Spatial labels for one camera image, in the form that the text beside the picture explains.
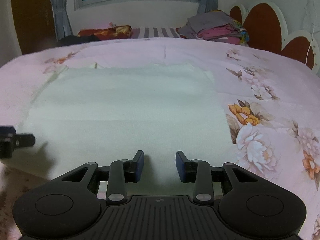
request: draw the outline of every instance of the pink floral bedsheet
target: pink floral bedsheet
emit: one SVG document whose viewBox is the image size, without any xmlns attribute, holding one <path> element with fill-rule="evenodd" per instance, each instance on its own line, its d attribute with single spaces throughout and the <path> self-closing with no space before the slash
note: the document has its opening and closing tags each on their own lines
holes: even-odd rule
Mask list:
<svg viewBox="0 0 320 240">
<path fill-rule="evenodd" d="M 32 98 L 48 73 L 61 66 L 137 67 L 185 62 L 212 73 L 220 95 L 217 104 L 224 107 L 233 142 L 225 153 L 228 161 L 298 195 L 307 207 L 299 236 L 320 240 L 320 79 L 300 62 L 266 51 L 206 41 L 104 41 L 17 58 L 0 69 L 0 81 L 6 73 L 22 80 L 25 69 L 32 70 L 38 79 L 32 87 L 26 84 L 30 88 L 24 91 Z M 19 98 L 18 92 L 11 93 Z M 15 125 L 24 115 L 22 108 L 28 106 L 28 100 L 10 98 L 6 97 L 6 108 L 0 111 L 17 109 L 20 104 L 19 110 L 12 118 L 4 114 L 5 119 L 0 121 Z M 12 205 L 19 195 L 44 180 L 4 165 L 1 169 L 0 239 L 17 239 Z"/>
</svg>

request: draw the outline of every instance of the white towel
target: white towel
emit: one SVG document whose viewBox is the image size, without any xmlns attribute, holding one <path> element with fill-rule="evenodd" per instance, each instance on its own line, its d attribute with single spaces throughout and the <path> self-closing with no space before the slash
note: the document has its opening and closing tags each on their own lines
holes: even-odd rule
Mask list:
<svg viewBox="0 0 320 240">
<path fill-rule="evenodd" d="M 145 153 L 129 194 L 190 194 L 175 167 L 175 153 L 222 165 L 232 146 L 212 79 L 191 65 L 68 69 L 38 96 L 19 132 L 36 145 L 8 161 L 53 179 L 86 162 L 110 165 Z"/>
</svg>

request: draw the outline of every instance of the headboard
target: headboard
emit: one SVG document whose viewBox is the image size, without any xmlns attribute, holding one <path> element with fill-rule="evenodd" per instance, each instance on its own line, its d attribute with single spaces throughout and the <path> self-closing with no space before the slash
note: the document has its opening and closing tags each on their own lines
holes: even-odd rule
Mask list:
<svg viewBox="0 0 320 240">
<path fill-rule="evenodd" d="M 260 2 L 248 11 L 241 4 L 235 4 L 230 16 L 241 22 L 248 31 L 249 47 L 306 62 L 311 34 L 299 30 L 288 35 L 287 23 L 279 7 L 272 2 Z M 320 51 L 315 39 L 311 41 L 307 66 L 317 73 L 320 67 Z"/>
</svg>

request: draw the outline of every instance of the stack of clothes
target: stack of clothes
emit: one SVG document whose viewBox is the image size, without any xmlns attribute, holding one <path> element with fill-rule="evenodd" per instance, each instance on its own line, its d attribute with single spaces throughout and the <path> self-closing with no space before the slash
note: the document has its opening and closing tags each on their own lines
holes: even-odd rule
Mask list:
<svg viewBox="0 0 320 240">
<path fill-rule="evenodd" d="M 249 35 L 240 22 L 223 11 L 212 11 L 190 17 L 185 26 L 177 28 L 185 39 L 219 41 L 247 46 Z"/>
</svg>

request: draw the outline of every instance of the cable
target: cable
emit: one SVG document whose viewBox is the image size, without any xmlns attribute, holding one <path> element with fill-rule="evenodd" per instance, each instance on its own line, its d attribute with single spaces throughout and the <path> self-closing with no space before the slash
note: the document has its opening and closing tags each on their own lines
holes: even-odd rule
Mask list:
<svg viewBox="0 0 320 240">
<path fill-rule="evenodd" d="M 315 0 L 313 0 L 313 8 L 315 10 L 315 23 L 317 22 L 317 18 L 318 18 L 318 15 L 317 15 L 317 12 L 316 12 L 316 5 L 315 5 Z M 307 56 L 306 56 L 306 63 L 305 65 L 307 65 L 307 61 L 308 61 L 308 55 L 309 55 L 309 51 L 310 51 L 310 48 L 311 48 L 311 42 L 313 41 L 313 35 L 315 33 L 315 23 L 313 24 L 313 29 L 312 29 L 312 34 L 311 34 L 311 41 L 310 41 L 310 45 L 309 45 L 309 48 L 308 48 L 308 51 L 307 51 Z"/>
</svg>

